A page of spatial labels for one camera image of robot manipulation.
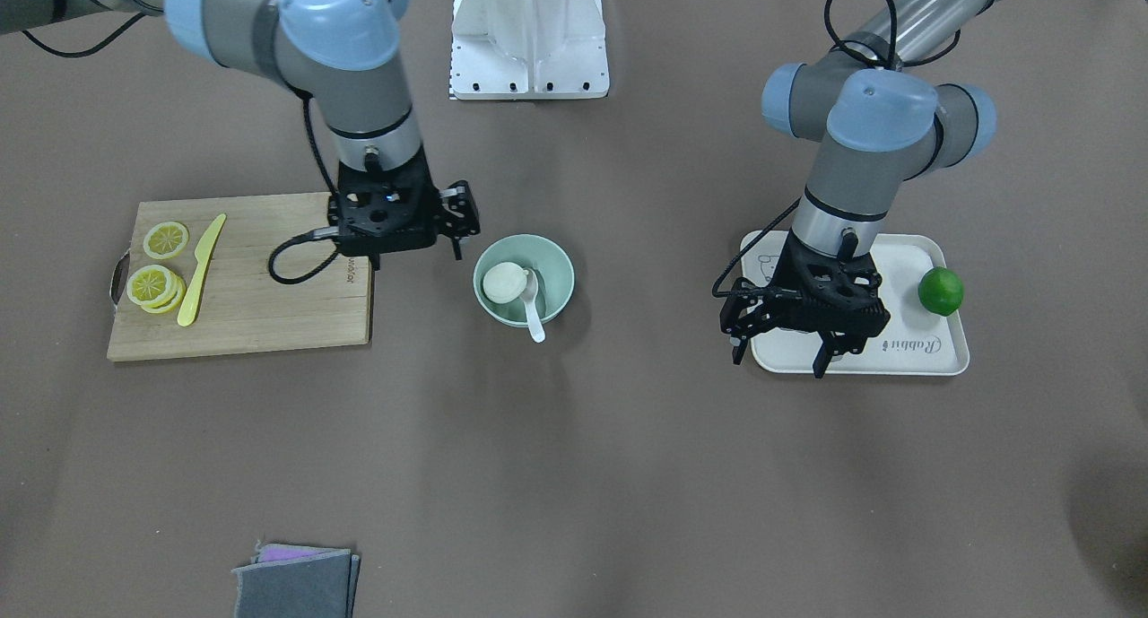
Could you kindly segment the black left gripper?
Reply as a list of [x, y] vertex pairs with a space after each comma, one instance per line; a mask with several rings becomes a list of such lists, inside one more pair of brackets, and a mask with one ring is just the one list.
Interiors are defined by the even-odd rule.
[[817, 333], [812, 373], [824, 377], [844, 353], [844, 335], [878, 337], [891, 315], [879, 298], [882, 277], [872, 255], [858, 255], [858, 235], [844, 232], [835, 255], [821, 254], [796, 233], [786, 237], [766, 286], [762, 310], [782, 329]]

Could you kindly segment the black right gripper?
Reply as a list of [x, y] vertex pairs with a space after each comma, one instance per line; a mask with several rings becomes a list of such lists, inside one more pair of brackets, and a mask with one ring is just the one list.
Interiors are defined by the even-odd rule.
[[442, 204], [430, 180], [426, 152], [419, 148], [397, 168], [357, 171], [343, 163], [338, 170], [338, 196], [329, 202], [331, 224], [338, 227], [339, 254], [378, 256], [422, 249], [436, 244]]

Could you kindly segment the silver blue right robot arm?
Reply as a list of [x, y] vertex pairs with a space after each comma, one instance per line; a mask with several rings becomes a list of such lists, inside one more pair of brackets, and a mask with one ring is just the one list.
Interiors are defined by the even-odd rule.
[[258, 75], [313, 100], [336, 145], [327, 226], [298, 242], [331, 240], [377, 263], [453, 232], [430, 180], [422, 133], [400, 55], [409, 0], [3, 0], [3, 33], [102, 11], [157, 17], [197, 57]]

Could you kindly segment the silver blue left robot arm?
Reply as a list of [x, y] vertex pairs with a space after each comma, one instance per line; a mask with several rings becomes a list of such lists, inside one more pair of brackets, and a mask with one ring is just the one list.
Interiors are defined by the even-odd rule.
[[968, 22], [1001, 1], [825, 0], [830, 51], [781, 65], [760, 100], [771, 128], [817, 142], [817, 153], [791, 204], [779, 266], [735, 337], [817, 335], [812, 373], [821, 378], [886, 327], [872, 244], [901, 185], [957, 165], [996, 134], [996, 105], [982, 88], [931, 85], [912, 69], [951, 53]]

